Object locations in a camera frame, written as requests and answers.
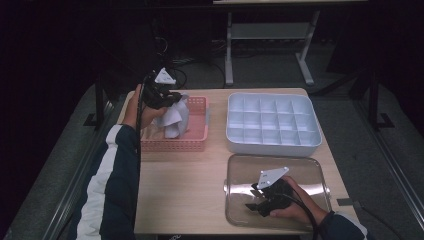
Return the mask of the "white metal desk frame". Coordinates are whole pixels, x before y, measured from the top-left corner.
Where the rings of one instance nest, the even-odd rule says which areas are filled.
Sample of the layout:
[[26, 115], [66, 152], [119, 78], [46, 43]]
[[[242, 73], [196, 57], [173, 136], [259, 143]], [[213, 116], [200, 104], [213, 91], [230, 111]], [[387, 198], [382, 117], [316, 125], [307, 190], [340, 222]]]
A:
[[[212, 0], [213, 7], [227, 8], [226, 52], [224, 58], [225, 84], [234, 84], [232, 43], [235, 40], [302, 40], [303, 47], [295, 53], [297, 65], [307, 86], [315, 84], [306, 62], [321, 11], [325, 7], [346, 4], [362, 4], [368, 0]], [[292, 22], [253, 22], [240, 23], [234, 21], [236, 10], [277, 10], [278, 8], [310, 8], [308, 21]]]

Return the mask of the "clear plastic box lid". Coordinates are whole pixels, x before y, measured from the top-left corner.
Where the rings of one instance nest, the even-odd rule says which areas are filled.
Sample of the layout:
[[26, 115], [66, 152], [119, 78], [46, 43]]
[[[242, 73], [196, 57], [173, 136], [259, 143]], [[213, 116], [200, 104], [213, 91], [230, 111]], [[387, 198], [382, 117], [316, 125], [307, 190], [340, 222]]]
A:
[[312, 227], [287, 218], [262, 217], [257, 211], [249, 210], [246, 203], [260, 203], [250, 190], [257, 183], [261, 170], [288, 167], [287, 176], [292, 177], [322, 209], [332, 209], [320, 164], [312, 158], [258, 156], [234, 154], [228, 160], [225, 215], [235, 226], [277, 229], [286, 231], [311, 231]]

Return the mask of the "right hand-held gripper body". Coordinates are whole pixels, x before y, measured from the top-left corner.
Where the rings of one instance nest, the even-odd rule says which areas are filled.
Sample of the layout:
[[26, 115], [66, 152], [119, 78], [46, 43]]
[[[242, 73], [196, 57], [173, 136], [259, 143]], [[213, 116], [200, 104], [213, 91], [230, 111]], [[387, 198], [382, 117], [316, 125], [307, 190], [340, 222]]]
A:
[[275, 209], [289, 207], [294, 201], [292, 187], [282, 179], [288, 172], [288, 167], [261, 170], [258, 182], [253, 184], [253, 189], [260, 191], [263, 195], [262, 202], [268, 203], [268, 215]]

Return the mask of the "black metal stand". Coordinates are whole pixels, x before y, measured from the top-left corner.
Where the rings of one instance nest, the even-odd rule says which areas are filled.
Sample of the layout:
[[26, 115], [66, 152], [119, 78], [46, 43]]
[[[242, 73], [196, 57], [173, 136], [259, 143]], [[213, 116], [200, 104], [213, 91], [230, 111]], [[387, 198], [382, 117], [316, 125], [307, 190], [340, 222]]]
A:
[[394, 124], [386, 113], [380, 113], [378, 110], [379, 100], [379, 81], [376, 73], [371, 74], [368, 98], [368, 122], [375, 131], [382, 128], [394, 128]]
[[90, 113], [84, 126], [92, 126], [98, 130], [105, 119], [105, 93], [102, 76], [98, 75], [94, 84], [95, 87], [95, 112]]

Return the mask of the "aluminium floor rail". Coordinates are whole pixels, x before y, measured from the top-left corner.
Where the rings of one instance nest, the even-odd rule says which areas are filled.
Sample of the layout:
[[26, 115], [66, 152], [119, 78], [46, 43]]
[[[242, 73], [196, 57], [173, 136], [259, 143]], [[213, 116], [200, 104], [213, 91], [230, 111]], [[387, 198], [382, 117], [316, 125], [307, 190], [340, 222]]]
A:
[[48, 213], [41, 240], [66, 240], [74, 209], [79, 201], [92, 158], [104, 140], [108, 128], [118, 119], [123, 101], [107, 101], [104, 119], [98, 125], [89, 119], [97, 106], [81, 102], [72, 114], [48, 162], [43, 167], [44, 202]]
[[412, 212], [412, 215], [414, 216], [421, 230], [424, 232], [424, 201], [418, 196], [416, 189], [409, 181], [406, 172], [402, 169], [393, 151], [381, 135], [382, 129], [394, 129], [394, 123], [386, 113], [378, 113], [376, 116], [376, 122], [371, 121], [370, 117], [368, 116], [369, 110], [361, 101], [354, 101], [353, 106], [366, 125], [367, 131], [382, 153], [390, 174], [394, 178], [394, 181], [397, 184], [410, 211]]

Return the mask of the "person's right hand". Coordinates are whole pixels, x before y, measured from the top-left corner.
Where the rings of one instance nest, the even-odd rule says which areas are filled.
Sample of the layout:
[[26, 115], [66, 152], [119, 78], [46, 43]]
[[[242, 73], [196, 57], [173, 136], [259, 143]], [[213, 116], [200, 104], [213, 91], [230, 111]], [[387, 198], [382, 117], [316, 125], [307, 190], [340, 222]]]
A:
[[305, 210], [305, 208], [307, 208], [314, 217], [316, 225], [319, 225], [329, 212], [318, 206], [311, 196], [303, 190], [293, 178], [290, 176], [283, 176], [282, 179], [292, 187], [294, 191], [293, 197], [299, 201], [299, 204], [292, 203], [287, 208], [275, 209], [270, 212], [270, 216], [289, 218], [304, 224], [311, 224], [310, 217]]

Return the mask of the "pink plastic basket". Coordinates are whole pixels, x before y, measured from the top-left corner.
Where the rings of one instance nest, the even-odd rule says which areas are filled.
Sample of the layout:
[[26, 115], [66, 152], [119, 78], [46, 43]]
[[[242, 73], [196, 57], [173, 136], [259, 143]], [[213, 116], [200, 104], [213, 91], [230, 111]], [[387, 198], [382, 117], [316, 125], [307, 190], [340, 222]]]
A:
[[160, 140], [143, 140], [140, 144], [142, 152], [184, 152], [203, 151], [208, 132], [209, 103], [205, 96], [189, 96], [187, 106], [190, 111], [188, 128], [180, 138], [164, 138]]

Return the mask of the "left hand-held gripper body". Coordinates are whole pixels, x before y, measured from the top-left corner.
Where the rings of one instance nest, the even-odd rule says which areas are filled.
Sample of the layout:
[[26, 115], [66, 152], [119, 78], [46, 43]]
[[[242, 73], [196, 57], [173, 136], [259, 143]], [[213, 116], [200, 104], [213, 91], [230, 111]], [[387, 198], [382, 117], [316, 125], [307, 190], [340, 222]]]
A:
[[155, 71], [147, 74], [143, 80], [142, 100], [153, 109], [160, 109], [160, 104], [170, 98], [169, 87], [174, 85], [176, 80], [162, 68], [158, 73]]

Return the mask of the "white compartment storage box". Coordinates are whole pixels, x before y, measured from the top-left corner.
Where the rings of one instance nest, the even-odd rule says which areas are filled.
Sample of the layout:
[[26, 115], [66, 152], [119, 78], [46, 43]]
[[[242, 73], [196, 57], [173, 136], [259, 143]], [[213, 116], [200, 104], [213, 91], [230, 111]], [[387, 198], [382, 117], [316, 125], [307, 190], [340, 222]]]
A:
[[322, 143], [311, 100], [297, 94], [231, 94], [226, 137], [240, 154], [309, 157]]

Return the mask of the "person's left hand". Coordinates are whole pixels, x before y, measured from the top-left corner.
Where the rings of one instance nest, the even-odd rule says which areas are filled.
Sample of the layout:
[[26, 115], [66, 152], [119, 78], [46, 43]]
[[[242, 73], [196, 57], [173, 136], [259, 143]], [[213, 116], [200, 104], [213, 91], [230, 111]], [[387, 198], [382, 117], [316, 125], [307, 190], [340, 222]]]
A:
[[123, 118], [122, 123], [124, 125], [128, 125], [133, 129], [136, 129], [137, 124], [140, 124], [140, 128], [143, 129], [147, 127], [155, 118], [163, 116], [167, 108], [163, 107], [160, 109], [153, 109], [150, 107], [146, 107], [143, 110], [141, 115], [141, 119], [137, 119], [137, 109], [138, 109], [138, 99], [141, 91], [141, 85], [138, 84], [134, 95], [130, 98], [127, 104], [126, 112]]

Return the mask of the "grey tape strip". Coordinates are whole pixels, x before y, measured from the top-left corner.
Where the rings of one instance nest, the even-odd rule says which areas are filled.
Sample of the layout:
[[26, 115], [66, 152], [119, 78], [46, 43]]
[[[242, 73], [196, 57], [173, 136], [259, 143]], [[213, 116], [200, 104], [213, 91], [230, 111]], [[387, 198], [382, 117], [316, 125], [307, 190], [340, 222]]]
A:
[[360, 208], [361, 203], [354, 201], [351, 198], [338, 198], [336, 199], [339, 206], [353, 206], [354, 208]]

